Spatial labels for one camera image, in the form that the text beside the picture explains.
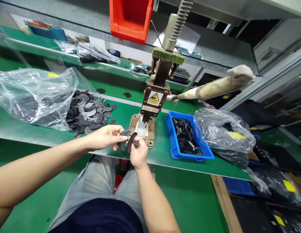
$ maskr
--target pile of black rubber pieces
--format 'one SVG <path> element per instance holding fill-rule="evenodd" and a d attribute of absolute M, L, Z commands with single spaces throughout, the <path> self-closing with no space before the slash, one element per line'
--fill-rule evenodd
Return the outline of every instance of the pile of black rubber pieces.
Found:
<path fill-rule="evenodd" d="M 203 151 L 198 149 L 200 145 L 193 138 L 194 132 L 190 122 L 186 119 L 178 119 L 175 117 L 172 117 L 172 120 L 180 152 L 184 154 L 204 155 Z"/>
<path fill-rule="evenodd" d="M 101 97 L 94 99 L 88 91 L 76 90 L 67 112 L 66 122 L 75 131 L 74 137 L 82 133 L 90 134 L 107 124 L 107 119 L 113 117 L 111 111 L 115 108 L 114 103 L 111 106 L 104 105 Z M 115 122 L 116 120 L 112 120 L 110 125 L 114 125 Z"/>

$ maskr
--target red plastic bin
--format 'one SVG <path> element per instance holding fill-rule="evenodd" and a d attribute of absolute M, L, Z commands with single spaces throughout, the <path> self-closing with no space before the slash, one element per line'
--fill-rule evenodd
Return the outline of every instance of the red plastic bin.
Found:
<path fill-rule="evenodd" d="M 112 36 L 144 45 L 153 4 L 153 0 L 110 0 Z"/>

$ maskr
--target warning label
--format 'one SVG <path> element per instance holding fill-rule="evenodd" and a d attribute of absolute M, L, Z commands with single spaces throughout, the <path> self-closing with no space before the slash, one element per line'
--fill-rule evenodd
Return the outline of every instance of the warning label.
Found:
<path fill-rule="evenodd" d="M 151 91 L 147 103 L 158 106 L 162 96 L 162 93 Z"/>
<path fill-rule="evenodd" d="M 152 97 L 150 97 L 149 99 L 155 100 L 155 101 L 159 101 L 158 98 L 158 93 L 154 94 Z"/>

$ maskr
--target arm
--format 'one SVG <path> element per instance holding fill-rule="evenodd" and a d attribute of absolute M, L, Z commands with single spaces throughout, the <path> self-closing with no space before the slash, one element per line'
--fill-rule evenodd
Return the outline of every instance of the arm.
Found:
<path fill-rule="evenodd" d="M 148 147 L 141 137 L 134 140 L 139 148 L 132 145 L 130 160 L 136 170 L 148 230 L 150 233 L 180 232 L 172 208 L 147 165 Z"/>
<path fill-rule="evenodd" d="M 0 167 L 0 228 L 12 209 L 89 151 L 127 139 L 122 126 L 108 125 L 85 137 L 26 156 Z"/>

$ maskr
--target forearm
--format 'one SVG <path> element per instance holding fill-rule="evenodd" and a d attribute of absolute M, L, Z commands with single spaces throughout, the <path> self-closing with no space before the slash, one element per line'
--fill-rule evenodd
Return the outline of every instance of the forearm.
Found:
<path fill-rule="evenodd" d="M 80 138 L 0 167 L 0 208 L 13 208 L 86 152 Z"/>
<path fill-rule="evenodd" d="M 137 169 L 143 213 L 150 233 L 180 232 L 172 208 L 146 165 Z"/>

